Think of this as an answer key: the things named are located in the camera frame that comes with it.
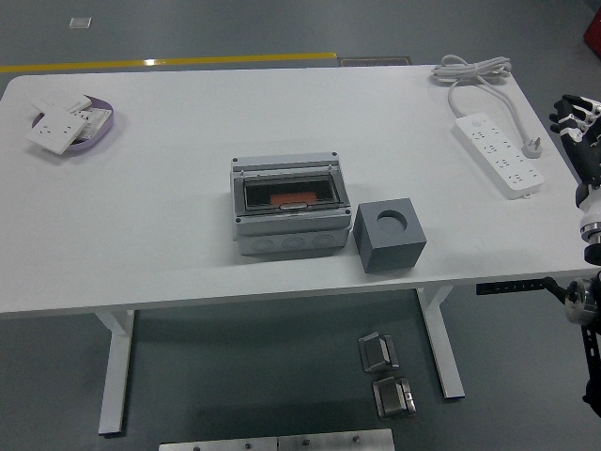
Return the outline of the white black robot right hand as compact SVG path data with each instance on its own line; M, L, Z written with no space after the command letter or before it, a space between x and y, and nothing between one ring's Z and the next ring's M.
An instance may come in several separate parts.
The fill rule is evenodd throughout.
M549 116L580 183L576 204L583 212L582 231L600 227L600 101L563 95Z

